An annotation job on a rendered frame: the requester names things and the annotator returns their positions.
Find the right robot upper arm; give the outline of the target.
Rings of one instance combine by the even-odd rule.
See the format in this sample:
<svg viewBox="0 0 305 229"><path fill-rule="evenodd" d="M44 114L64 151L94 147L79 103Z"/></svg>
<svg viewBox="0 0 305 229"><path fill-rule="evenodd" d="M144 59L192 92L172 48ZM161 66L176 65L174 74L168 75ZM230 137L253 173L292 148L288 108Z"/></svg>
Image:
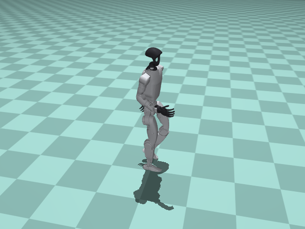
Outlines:
<svg viewBox="0 0 305 229"><path fill-rule="evenodd" d="M145 94L143 94L143 93L145 92L147 84L150 82L150 77L151 76L148 73L145 73L145 74L140 76L139 86L138 86L136 97L140 96L142 99L146 98Z"/></svg>

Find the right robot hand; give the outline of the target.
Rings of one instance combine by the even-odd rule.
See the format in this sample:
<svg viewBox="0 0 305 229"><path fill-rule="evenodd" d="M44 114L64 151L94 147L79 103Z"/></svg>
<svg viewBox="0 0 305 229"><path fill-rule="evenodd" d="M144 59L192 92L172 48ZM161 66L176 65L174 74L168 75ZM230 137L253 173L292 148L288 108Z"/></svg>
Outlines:
<svg viewBox="0 0 305 229"><path fill-rule="evenodd" d="M169 111L173 110L174 108L173 109L166 109L166 107L169 107L169 105L164 106L164 107L156 105L154 107L157 108L157 113L161 113L162 115L164 115L166 117L173 117L174 116L175 111L169 112Z"/></svg>

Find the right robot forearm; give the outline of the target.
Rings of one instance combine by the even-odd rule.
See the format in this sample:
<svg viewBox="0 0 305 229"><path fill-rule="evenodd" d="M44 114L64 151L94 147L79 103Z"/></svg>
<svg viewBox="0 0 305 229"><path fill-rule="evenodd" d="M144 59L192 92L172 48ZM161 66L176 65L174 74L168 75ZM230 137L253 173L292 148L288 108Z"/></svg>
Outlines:
<svg viewBox="0 0 305 229"><path fill-rule="evenodd" d="M157 112L157 108L154 107L156 105L152 104L149 100L142 99L140 96L137 96L136 99L141 105L147 107L150 111Z"/></svg>

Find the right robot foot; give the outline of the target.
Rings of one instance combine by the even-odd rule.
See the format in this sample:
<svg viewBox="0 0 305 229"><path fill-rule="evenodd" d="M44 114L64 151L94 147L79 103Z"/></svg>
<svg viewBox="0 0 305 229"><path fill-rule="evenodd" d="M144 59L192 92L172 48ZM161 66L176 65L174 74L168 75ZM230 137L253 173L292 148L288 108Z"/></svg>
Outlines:
<svg viewBox="0 0 305 229"><path fill-rule="evenodd" d="M150 171L155 171L155 172L161 172L161 168L158 168L154 165L152 165L151 167L148 167L147 164L144 164L143 165L143 169L146 169L146 170L150 170Z"/></svg>

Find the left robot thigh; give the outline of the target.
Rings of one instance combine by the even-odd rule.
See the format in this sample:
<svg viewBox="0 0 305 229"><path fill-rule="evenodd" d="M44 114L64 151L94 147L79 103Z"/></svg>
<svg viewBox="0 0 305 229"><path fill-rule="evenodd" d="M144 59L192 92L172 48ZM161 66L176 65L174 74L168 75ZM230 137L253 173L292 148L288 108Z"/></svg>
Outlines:
<svg viewBox="0 0 305 229"><path fill-rule="evenodd" d="M163 107L163 105L162 105L162 103L160 101L156 101L156 102L157 102L157 105ZM157 114L157 117L158 117L159 121L163 125L163 126L161 126L159 128L159 133L161 135L167 135L168 131L169 131L169 118L164 116L164 115L162 115L161 113L157 113L156 112L156 114Z"/></svg>

